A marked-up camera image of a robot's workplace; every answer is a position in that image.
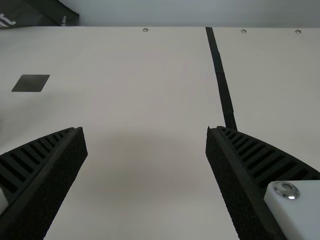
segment dark square patch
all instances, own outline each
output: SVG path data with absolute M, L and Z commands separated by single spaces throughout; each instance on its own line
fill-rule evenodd
M 29 75 L 20 77 L 11 92 L 41 92 L 50 75 Z

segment white table surface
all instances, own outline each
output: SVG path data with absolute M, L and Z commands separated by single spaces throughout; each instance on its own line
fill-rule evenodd
M 49 74 L 42 92 L 11 92 Z M 236 240 L 205 155 L 224 125 L 204 27 L 0 31 L 0 154 L 68 127 L 88 157 L 45 240 Z
M 320 29 L 214 28 L 240 132 L 320 171 Z

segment gray wall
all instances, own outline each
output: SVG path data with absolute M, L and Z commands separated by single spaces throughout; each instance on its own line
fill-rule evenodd
M 318 0 L 61 0 L 84 26 L 317 27 Z

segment metal screw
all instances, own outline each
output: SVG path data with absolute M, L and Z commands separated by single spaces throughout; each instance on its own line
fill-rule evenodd
M 289 200 L 295 200 L 300 197 L 299 189 L 290 182 L 277 181 L 273 185 L 274 191 L 281 197 Z

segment black strip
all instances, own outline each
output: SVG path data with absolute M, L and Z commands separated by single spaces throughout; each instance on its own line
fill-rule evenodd
M 234 108 L 232 107 L 232 101 L 231 101 L 231 97 L 228 89 L 225 71 L 222 65 L 221 56 L 218 50 L 214 31 L 212 27 L 206 27 L 205 30 L 206 30 L 206 35 L 208 37 L 212 60 L 213 60 L 214 69 L 215 69 L 215 75 L 218 82 L 218 88 L 219 88 L 225 126 L 229 129 L 237 130 L 236 120 L 234 116 Z

